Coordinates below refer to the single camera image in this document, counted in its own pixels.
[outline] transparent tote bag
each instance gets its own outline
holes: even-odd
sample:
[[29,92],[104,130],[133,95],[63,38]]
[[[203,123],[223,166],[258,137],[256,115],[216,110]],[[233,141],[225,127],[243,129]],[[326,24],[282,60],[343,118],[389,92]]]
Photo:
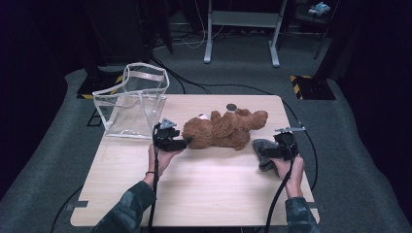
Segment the transparent tote bag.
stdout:
[[146,63],[128,64],[122,82],[92,92],[107,136],[151,139],[167,97],[164,69]]

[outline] gray carpet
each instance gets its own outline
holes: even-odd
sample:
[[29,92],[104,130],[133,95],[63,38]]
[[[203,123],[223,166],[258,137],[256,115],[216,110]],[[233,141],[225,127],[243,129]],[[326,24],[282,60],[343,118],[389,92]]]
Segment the gray carpet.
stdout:
[[[203,63],[205,44],[197,49],[187,45],[174,46],[173,54],[167,49],[158,49],[154,56],[195,83],[242,84],[257,88],[206,86],[213,94],[269,92],[279,95],[292,107],[307,128],[319,159],[319,177],[313,194],[317,204],[326,208],[320,213],[323,232],[412,232],[390,184],[376,169],[362,144],[351,108],[336,82],[328,80],[335,101],[298,100],[294,95],[290,75],[314,75],[327,45],[320,58],[314,60],[319,42],[311,36],[290,35],[279,51],[281,67],[273,68],[267,45],[269,39],[260,36],[220,38],[214,44],[210,64]],[[60,206],[84,183],[103,135],[103,126],[86,127],[94,111],[93,102],[76,98],[76,91],[85,77],[84,70],[66,77],[69,89],[51,128],[0,203],[0,232],[50,231]],[[171,76],[169,78],[171,86],[167,93],[183,93],[179,83]],[[205,93],[190,84],[185,84],[185,90],[187,94]],[[287,110],[287,113],[291,125],[297,126],[291,112]],[[296,133],[295,136],[312,183],[314,153],[304,134]],[[89,232],[89,227],[72,226],[71,215],[70,210],[64,210],[54,232]],[[258,229],[243,229],[244,232],[253,230]],[[285,227],[271,230],[285,231]],[[179,232],[201,230],[179,229]]]

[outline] black caution stripe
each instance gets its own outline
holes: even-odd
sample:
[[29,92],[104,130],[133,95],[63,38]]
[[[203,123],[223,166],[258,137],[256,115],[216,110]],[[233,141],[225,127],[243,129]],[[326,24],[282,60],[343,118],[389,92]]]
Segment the black caution stripe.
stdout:
[[300,86],[297,83],[297,79],[299,79],[299,78],[312,79],[312,77],[310,77],[310,76],[291,76],[293,91],[294,91],[294,94],[296,95],[296,98],[297,99],[303,99],[302,91],[300,89]]
[[[116,82],[114,85],[117,85],[119,83],[121,83],[121,81],[123,80],[123,76],[119,76],[116,79]],[[110,92],[110,94],[115,94],[116,90],[113,90],[112,92]],[[93,95],[91,93],[86,93],[86,94],[78,94],[77,96],[79,99],[93,99]]]

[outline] teddy bear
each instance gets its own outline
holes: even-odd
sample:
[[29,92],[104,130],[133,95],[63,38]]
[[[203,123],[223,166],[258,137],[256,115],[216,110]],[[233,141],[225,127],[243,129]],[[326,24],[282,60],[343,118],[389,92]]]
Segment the teddy bear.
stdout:
[[236,109],[225,112],[223,116],[213,111],[210,117],[200,115],[186,122],[182,137],[190,141],[190,149],[222,147],[242,150],[251,139],[249,131],[264,127],[267,118],[267,111],[251,113],[248,109]]

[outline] sleeve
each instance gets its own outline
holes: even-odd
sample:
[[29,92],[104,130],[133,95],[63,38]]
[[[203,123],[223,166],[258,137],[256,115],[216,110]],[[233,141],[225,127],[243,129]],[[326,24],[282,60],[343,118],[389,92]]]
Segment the sleeve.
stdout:
[[286,202],[289,233],[320,233],[318,224],[303,197],[293,197]]
[[142,221],[143,212],[155,200],[152,188],[145,182],[138,182],[124,193],[119,202],[94,226],[91,232],[134,232]]

